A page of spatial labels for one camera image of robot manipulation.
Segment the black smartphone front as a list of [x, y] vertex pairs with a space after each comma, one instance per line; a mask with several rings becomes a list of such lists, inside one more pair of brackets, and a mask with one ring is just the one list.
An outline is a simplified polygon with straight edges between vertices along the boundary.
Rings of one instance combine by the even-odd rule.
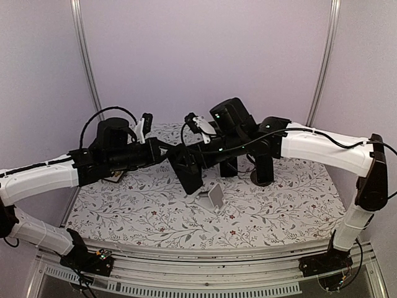
[[189, 174], [189, 173], [174, 171], [179, 182], [182, 185], [182, 188], [184, 189], [185, 193], [188, 195], [193, 194], [194, 192], [196, 192], [199, 188], [201, 188], [203, 186], [202, 169], [198, 164], [197, 164], [197, 166], [198, 166], [198, 171], [199, 171], [197, 174]]

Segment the black smartphone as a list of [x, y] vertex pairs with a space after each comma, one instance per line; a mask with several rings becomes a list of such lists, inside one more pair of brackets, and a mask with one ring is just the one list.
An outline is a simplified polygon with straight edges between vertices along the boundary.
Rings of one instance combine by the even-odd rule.
[[196, 192], [199, 188], [201, 188], [203, 186], [202, 169], [198, 164], [197, 164], [197, 166], [198, 166], [198, 171], [199, 171], [197, 174], [189, 174], [189, 173], [174, 171], [179, 182], [182, 185], [182, 188], [184, 189], [185, 193], [188, 195], [193, 194], [194, 192]]
[[238, 175], [238, 159], [231, 158], [222, 161], [220, 164], [220, 176], [222, 178], [231, 178]]

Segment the round wooden base phone stand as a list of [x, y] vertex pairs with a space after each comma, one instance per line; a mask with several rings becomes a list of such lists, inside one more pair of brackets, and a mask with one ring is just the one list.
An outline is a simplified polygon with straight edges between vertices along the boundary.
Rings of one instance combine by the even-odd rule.
[[271, 185], [271, 184], [273, 183], [273, 181], [267, 181], [267, 182], [264, 182], [264, 183], [260, 183], [260, 182], [257, 180], [257, 174], [256, 174], [255, 171], [253, 171], [253, 172], [250, 174], [250, 179], [251, 179], [251, 182], [252, 182], [253, 184], [255, 184], [256, 186], [260, 186], [260, 187], [266, 187], [266, 186], [269, 186], [269, 185]]

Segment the blue smartphone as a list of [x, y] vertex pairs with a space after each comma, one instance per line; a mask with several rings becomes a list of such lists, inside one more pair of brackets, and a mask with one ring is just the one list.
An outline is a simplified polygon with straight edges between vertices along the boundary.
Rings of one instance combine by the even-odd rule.
[[257, 180], [260, 183], [274, 182], [273, 159], [269, 155], [258, 155], [255, 157]]

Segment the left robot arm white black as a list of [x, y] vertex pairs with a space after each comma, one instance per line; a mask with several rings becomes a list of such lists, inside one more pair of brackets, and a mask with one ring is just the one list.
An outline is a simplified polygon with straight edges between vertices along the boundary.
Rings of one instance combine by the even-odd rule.
[[144, 113], [131, 127], [111, 117], [97, 125], [94, 141], [53, 160], [1, 170], [1, 238], [18, 238], [67, 256], [78, 269], [87, 269], [92, 256], [84, 240], [71, 229], [56, 228], [18, 209], [19, 200], [66, 187], [82, 187], [117, 171], [136, 171], [166, 159], [170, 145], [148, 138], [153, 116]]

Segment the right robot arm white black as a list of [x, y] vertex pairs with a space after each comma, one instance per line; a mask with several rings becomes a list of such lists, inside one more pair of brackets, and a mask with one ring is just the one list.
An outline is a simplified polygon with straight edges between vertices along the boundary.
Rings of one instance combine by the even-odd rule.
[[236, 160], [246, 154], [254, 158], [252, 181], [259, 186], [273, 181], [273, 160], [280, 158], [314, 161], [356, 174], [355, 199], [332, 234], [328, 252], [321, 256], [321, 266], [327, 271], [335, 270], [374, 213], [384, 208], [390, 198], [381, 136], [350, 137], [280, 117], [267, 117], [257, 123], [237, 97], [219, 103], [210, 114], [211, 122], [194, 113], [187, 115], [185, 126], [199, 133], [202, 141], [180, 143], [168, 153], [168, 160], [188, 194], [202, 186], [203, 169], [219, 165], [223, 177], [236, 176]]

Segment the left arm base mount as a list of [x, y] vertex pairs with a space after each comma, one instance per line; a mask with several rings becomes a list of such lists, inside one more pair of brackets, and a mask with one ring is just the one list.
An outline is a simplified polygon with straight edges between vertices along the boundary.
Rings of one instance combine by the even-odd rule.
[[110, 250], [102, 248], [90, 252], [85, 246], [74, 246], [67, 255], [61, 255], [60, 265], [76, 271], [109, 277], [114, 258]]

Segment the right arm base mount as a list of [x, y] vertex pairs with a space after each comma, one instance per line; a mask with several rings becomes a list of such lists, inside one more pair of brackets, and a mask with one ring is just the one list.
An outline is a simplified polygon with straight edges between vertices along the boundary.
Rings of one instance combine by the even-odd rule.
[[341, 251], [331, 245], [324, 253], [300, 258], [298, 268], [304, 277], [308, 277], [344, 269], [352, 265], [350, 250]]

